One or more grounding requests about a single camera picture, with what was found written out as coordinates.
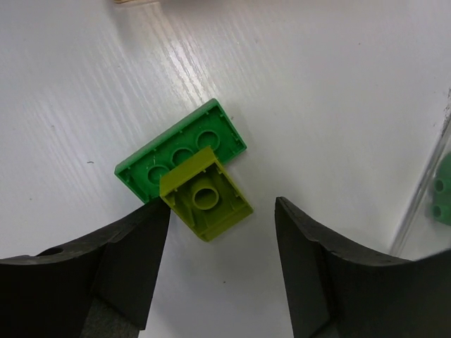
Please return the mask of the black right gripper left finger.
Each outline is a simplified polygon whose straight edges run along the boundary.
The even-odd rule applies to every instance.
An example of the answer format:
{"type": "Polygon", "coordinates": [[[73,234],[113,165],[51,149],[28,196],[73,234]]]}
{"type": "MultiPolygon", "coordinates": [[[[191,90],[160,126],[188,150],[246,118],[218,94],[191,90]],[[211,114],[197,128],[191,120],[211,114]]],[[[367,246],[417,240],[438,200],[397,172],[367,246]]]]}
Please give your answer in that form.
{"type": "Polygon", "coordinates": [[[36,256],[1,260],[2,337],[136,337],[147,326],[170,209],[146,204],[36,256]]]}

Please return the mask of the green sloped square lego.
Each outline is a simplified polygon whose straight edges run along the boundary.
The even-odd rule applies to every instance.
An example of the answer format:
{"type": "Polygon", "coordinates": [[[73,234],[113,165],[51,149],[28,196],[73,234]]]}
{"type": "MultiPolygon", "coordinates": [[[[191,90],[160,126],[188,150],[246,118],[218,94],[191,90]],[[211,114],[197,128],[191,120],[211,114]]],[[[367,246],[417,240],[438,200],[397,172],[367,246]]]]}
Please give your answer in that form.
{"type": "Polygon", "coordinates": [[[450,226],[450,152],[447,152],[438,163],[431,182],[430,192],[429,218],[450,226]]]}

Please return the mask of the green lego brick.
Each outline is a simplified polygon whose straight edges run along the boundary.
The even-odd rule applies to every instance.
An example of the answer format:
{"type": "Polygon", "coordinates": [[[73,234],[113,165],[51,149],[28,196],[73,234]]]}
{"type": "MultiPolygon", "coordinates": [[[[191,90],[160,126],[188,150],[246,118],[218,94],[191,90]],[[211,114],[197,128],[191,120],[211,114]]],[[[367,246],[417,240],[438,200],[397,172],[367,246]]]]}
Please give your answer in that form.
{"type": "Polygon", "coordinates": [[[114,174],[146,204],[159,198],[161,177],[207,146],[223,164],[247,149],[217,99],[210,99],[128,156],[114,174]]]}

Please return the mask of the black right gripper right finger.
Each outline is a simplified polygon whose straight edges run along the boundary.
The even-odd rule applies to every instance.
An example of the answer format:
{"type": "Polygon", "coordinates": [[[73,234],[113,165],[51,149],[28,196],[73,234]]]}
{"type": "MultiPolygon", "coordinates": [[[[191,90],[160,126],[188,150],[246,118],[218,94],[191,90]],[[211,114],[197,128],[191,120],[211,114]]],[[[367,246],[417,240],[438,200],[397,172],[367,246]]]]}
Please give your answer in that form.
{"type": "Polygon", "coordinates": [[[280,262],[295,337],[449,337],[450,252],[416,261],[375,251],[275,202],[280,262]]]}

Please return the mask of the lime small lego brick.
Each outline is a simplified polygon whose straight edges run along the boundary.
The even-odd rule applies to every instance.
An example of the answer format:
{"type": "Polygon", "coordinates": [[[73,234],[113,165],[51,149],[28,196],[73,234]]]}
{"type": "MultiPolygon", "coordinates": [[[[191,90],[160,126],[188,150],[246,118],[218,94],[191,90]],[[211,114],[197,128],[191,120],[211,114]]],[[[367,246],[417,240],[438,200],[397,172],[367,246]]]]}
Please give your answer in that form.
{"type": "Polygon", "coordinates": [[[210,242],[253,213],[210,146],[165,174],[160,197],[203,241],[210,242]]]}

